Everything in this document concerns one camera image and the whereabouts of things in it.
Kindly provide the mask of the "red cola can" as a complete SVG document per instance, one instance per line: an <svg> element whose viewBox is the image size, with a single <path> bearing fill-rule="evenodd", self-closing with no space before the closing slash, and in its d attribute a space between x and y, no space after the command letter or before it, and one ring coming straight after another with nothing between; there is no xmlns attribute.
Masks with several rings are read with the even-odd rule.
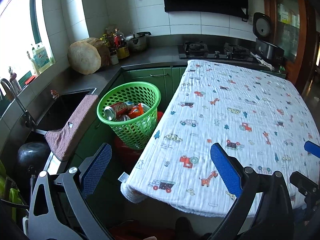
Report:
<svg viewBox="0 0 320 240"><path fill-rule="evenodd" d="M131 101L117 102L106 106L103 110L103 117L108 121L114 121L120 116L129 113L135 104Z"/></svg>

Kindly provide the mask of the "orange snack bag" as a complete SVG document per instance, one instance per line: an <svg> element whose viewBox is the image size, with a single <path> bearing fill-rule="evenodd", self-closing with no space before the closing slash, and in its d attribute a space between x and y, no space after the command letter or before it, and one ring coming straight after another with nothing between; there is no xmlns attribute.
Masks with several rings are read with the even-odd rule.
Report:
<svg viewBox="0 0 320 240"><path fill-rule="evenodd" d="M131 111L127 114L130 119L134 119L144 114L144 109L141 103L132 107Z"/></svg>

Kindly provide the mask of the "green kitchen cabinet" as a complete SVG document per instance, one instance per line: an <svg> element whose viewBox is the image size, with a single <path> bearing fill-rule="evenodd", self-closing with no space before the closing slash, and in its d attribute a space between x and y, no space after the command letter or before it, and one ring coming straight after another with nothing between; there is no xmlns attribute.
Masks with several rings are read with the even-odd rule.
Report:
<svg viewBox="0 0 320 240"><path fill-rule="evenodd" d="M185 67L164 67L128 70L119 74L112 86L104 90L90 109L93 116L85 124L84 135L75 147L68 165L80 165L105 142L126 163L134 164L156 127L155 120L167 109L184 71ZM149 107L158 103L158 106L148 117L126 125L110 126L99 119L97 110L121 101L144 103Z"/></svg>

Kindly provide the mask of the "red plastic stool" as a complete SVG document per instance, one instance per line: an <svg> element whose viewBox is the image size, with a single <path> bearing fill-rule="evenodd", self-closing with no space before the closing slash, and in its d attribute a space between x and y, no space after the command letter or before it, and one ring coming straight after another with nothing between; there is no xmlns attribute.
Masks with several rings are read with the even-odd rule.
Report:
<svg viewBox="0 0 320 240"><path fill-rule="evenodd" d="M134 165L144 150L133 150L129 148L117 135L115 137L114 146L121 160L124 160L128 165Z"/></svg>

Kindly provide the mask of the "printed white tablecloth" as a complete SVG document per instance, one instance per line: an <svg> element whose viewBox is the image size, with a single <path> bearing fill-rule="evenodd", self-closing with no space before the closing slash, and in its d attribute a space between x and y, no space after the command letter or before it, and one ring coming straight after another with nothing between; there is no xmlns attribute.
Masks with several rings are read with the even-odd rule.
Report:
<svg viewBox="0 0 320 240"><path fill-rule="evenodd" d="M224 217L236 195L210 158L219 143L242 166L288 180L295 171L319 180L319 159L304 150L319 131L304 100L285 79L229 64L188 61L167 110L120 190L187 213Z"/></svg>

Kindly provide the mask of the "chrome sink faucet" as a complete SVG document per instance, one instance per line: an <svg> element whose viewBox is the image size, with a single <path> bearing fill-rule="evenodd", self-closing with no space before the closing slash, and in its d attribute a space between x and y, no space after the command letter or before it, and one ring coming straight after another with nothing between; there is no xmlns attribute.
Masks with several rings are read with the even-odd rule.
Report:
<svg viewBox="0 0 320 240"><path fill-rule="evenodd" d="M32 115L28 112L28 110L23 106L23 104L19 100L19 98L18 98L17 94L15 93L14 88L12 87L11 83L7 79L1 79L1 85L3 86L3 88L7 87L9 92L12 94L14 100L17 102L18 106L22 110L23 118L25 120L25 126L27 128L35 129L37 124L36 124L34 118L32 117Z"/></svg>

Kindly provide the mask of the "green plastic basket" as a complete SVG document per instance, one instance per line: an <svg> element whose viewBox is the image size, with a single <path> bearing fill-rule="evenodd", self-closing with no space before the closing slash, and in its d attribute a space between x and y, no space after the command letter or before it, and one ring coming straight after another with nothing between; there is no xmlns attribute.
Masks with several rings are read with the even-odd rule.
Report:
<svg viewBox="0 0 320 240"><path fill-rule="evenodd" d="M142 150L157 125L159 89L148 82L129 82L107 92L97 106L97 116L129 148Z"/></svg>

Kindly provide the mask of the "round wooden chopping block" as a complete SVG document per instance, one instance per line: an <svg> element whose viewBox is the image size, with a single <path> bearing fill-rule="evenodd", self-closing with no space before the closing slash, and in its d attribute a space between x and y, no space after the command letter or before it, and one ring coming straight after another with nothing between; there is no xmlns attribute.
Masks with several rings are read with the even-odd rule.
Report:
<svg viewBox="0 0 320 240"><path fill-rule="evenodd" d="M90 37L71 44L67 51L69 65L82 75L93 74L111 64L110 51L98 38Z"/></svg>

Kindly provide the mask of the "small white condiment jar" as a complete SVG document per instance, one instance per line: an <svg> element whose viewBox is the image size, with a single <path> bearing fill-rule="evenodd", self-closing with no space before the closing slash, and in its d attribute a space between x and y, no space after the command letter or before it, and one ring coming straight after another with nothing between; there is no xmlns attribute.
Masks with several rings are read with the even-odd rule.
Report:
<svg viewBox="0 0 320 240"><path fill-rule="evenodd" d="M117 55L117 51L116 50L111 50L110 51L110 62L112 65L116 65L119 63L118 60L118 55Z"/></svg>

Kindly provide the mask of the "detergent jug on windowsill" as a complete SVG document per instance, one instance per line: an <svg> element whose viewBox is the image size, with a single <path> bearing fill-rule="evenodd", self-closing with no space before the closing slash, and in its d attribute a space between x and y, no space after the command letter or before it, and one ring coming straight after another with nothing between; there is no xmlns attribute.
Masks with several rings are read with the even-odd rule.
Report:
<svg viewBox="0 0 320 240"><path fill-rule="evenodd" d="M44 72L48 67L50 67L50 58L42 42L32 46L31 52L39 73Z"/></svg>

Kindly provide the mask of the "black rice cooker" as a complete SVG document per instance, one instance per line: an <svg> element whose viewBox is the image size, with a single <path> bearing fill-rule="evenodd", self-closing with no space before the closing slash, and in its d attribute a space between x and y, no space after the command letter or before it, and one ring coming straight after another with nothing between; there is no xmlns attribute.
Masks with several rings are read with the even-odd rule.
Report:
<svg viewBox="0 0 320 240"><path fill-rule="evenodd" d="M269 16L255 12L253 15L253 34L256 36L255 51L270 64L279 65L284 56L284 50L270 42L272 29Z"/></svg>

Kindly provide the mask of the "yellow label oil bottle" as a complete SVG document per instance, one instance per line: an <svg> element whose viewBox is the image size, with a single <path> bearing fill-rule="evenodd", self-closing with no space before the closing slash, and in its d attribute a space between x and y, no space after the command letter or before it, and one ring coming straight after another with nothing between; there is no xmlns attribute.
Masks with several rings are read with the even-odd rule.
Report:
<svg viewBox="0 0 320 240"><path fill-rule="evenodd" d="M124 34L116 28L113 34L114 45L119 60L129 57L129 48Z"/></svg>

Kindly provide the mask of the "black gas stove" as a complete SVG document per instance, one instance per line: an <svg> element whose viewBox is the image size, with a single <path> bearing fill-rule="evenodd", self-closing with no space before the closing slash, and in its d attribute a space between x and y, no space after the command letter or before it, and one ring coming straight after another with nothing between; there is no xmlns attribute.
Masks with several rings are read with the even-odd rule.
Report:
<svg viewBox="0 0 320 240"><path fill-rule="evenodd" d="M225 43L223 47L207 45L204 42L185 42L178 46L180 59L235 60L258 63L251 52L239 45Z"/></svg>

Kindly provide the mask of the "wooden glass cabinet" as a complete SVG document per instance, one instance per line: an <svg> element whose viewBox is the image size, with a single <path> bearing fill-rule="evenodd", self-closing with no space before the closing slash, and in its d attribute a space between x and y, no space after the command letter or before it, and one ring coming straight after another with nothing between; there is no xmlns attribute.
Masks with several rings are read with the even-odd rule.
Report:
<svg viewBox="0 0 320 240"><path fill-rule="evenodd" d="M287 79L299 92L310 83L316 58L316 13L309 0L264 0L270 42L284 50Z"/></svg>

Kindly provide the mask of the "steel cooking pot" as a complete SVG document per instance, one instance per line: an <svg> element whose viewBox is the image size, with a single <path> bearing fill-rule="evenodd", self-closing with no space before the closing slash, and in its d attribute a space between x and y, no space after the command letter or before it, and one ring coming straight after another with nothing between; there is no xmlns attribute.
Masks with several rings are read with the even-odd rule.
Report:
<svg viewBox="0 0 320 240"><path fill-rule="evenodd" d="M131 34L125 37L125 40L129 46L129 50L138 52L148 49L149 42L148 37L151 36L151 32L143 31L135 34Z"/></svg>

